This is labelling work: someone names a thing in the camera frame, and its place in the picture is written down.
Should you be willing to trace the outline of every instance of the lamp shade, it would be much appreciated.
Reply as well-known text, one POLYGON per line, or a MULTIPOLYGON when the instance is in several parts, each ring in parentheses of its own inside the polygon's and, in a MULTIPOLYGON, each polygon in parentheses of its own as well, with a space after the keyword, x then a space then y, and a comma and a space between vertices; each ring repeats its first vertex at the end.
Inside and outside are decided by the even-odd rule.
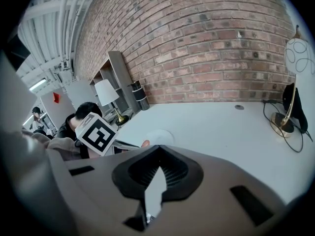
POLYGON ((113 86, 108 80, 103 80, 95 84, 95 89, 102 106, 105 106, 119 98, 113 86))
POLYGON ((290 39, 284 51, 285 65, 295 74, 311 75, 315 73, 315 56, 311 45, 300 38, 290 39))

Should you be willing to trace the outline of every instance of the decorative lamp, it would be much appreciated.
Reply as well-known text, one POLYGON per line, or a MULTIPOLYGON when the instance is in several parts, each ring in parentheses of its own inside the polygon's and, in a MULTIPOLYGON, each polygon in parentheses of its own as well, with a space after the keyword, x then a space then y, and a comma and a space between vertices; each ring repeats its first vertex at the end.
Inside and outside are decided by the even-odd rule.
POLYGON ((97 82, 95 84, 95 89, 102 106, 108 105, 109 103, 112 104, 118 117, 116 125, 120 126, 125 124, 129 120, 129 117, 122 116, 121 114, 119 114, 116 107, 114 106, 113 101, 117 100, 119 98, 119 95, 117 94, 113 86, 110 84, 110 82, 108 80, 102 80, 100 82, 97 82))
MULTIPOLYGON (((302 38, 299 26, 296 26, 296 33, 290 39, 284 50, 284 59, 287 69, 298 76, 310 76, 315 73, 314 51, 308 41, 302 38)), ((294 83, 292 100, 286 115, 273 113, 270 124, 274 131, 280 136, 290 137, 294 131, 294 126, 289 120, 295 98, 296 82, 294 83)))

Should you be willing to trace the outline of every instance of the desk surface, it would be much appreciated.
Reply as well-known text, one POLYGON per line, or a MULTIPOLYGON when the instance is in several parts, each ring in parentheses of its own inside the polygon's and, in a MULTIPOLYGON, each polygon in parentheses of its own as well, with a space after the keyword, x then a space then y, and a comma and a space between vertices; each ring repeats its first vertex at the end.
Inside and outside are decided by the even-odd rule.
MULTIPOLYGON (((270 186, 285 203, 304 193, 315 173, 315 143, 303 135, 301 153, 292 151, 271 128, 258 102, 156 104, 141 111, 119 131, 117 139, 140 146, 146 134, 164 129, 174 146, 229 160, 270 186), (241 104, 244 110, 234 106, 241 104)), ((275 111, 266 105, 266 116, 275 111)), ((314 123, 309 132, 315 138, 314 123)), ((288 142, 296 149, 301 135, 288 142)))

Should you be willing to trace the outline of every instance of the white cube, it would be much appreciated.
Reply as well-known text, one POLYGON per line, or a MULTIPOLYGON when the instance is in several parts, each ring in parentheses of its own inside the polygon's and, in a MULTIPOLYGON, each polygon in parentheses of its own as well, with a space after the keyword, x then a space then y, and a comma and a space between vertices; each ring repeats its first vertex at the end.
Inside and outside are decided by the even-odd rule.
POLYGON ((78 140, 101 156, 105 155, 118 135, 104 119, 92 112, 75 129, 75 134, 78 140))

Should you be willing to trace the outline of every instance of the lamp base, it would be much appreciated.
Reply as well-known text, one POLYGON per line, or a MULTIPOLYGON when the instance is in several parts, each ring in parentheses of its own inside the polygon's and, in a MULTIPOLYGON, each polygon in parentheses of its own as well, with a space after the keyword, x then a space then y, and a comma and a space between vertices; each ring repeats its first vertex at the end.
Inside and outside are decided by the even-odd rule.
POLYGON ((270 125, 278 135, 285 138, 289 138, 294 131, 294 126, 293 126, 292 121, 289 119, 288 122, 284 126, 282 126, 281 128, 282 132, 281 132, 280 127, 281 127, 281 121, 283 118, 285 118, 285 115, 280 114, 280 113, 273 113, 271 115, 271 121, 274 124, 270 122, 270 125))
POLYGON ((117 121, 116 121, 116 125, 117 126, 121 126, 121 125, 125 124, 127 121, 129 121, 129 117, 128 116, 121 116, 121 117, 122 118, 120 118, 120 120, 118 118, 117 121))

